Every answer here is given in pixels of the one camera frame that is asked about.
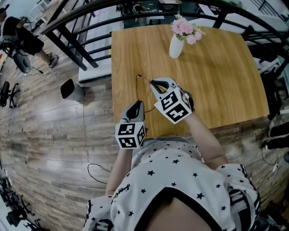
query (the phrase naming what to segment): trash can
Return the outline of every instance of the trash can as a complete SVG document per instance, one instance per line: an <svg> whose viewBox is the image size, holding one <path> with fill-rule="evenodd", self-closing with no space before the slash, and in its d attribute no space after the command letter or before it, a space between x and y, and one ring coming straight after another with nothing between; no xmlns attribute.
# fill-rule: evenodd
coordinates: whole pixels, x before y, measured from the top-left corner
<svg viewBox="0 0 289 231"><path fill-rule="evenodd" d="M83 89L74 83L72 79L67 80L60 88L62 98L82 102L84 97Z"/></svg>

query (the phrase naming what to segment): vase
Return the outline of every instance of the vase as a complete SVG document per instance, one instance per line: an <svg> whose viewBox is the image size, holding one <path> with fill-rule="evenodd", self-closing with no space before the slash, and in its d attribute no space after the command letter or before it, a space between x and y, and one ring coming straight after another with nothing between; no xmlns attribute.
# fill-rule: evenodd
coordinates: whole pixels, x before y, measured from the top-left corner
<svg viewBox="0 0 289 231"><path fill-rule="evenodd" d="M172 36L171 44L170 44L170 56L176 59L180 56L182 52L182 48L184 47L184 40L179 40L174 33Z"/></svg>

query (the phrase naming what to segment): white shirt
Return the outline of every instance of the white shirt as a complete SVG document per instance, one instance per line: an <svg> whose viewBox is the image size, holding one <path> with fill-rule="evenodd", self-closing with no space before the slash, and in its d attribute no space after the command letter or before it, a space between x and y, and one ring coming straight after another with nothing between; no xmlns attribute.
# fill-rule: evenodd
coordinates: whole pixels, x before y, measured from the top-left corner
<svg viewBox="0 0 289 231"><path fill-rule="evenodd" d="M226 164L214 171L195 145L156 141L133 157L114 195L89 201L84 231L143 227L165 197L178 198L220 231L250 228L260 208L244 166Z"/></svg>

